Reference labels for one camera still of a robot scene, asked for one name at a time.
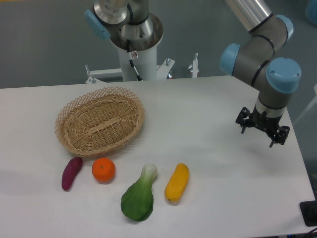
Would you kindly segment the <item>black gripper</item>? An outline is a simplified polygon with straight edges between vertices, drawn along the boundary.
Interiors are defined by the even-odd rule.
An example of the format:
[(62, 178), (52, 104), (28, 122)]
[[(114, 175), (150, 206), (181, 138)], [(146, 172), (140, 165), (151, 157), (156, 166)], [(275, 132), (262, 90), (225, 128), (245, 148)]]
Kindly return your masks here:
[(251, 113), (249, 109), (243, 107), (238, 114), (235, 123), (240, 125), (241, 133), (244, 134), (247, 128), (255, 127), (265, 132), (271, 139), (269, 148), (274, 144), (284, 145), (290, 132), (290, 127), (279, 126), (281, 116), (276, 118), (268, 118), (264, 114), (260, 114), (257, 110)]

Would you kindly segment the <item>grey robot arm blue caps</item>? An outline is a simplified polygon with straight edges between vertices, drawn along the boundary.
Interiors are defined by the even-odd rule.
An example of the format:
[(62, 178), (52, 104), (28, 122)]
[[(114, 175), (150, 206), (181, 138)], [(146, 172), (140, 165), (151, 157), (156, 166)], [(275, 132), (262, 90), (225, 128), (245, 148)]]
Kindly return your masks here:
[[(226, 74), (258, 90), (252, 111), (243, 108), (236, 123), (243, 130), (256, 128), (284, 144), (290, 128), (279, 121), (297, 90), (302, 75), (292, 59), (275, 53), (293, 34), (291, 20), (275, 15), (262, 0), (228, 0), (226, 4), (251, 35), (244, 44), (230, 44), (219, 67)], [(146, 0), (97, 0), (85, 11), (85, 19), (101, 39), (110, 39), (119, 53), (124, 81), (166, 80), (173, 61), (157, 67), (157, 45), (163, 36), (161, 21), (149, 12)]]

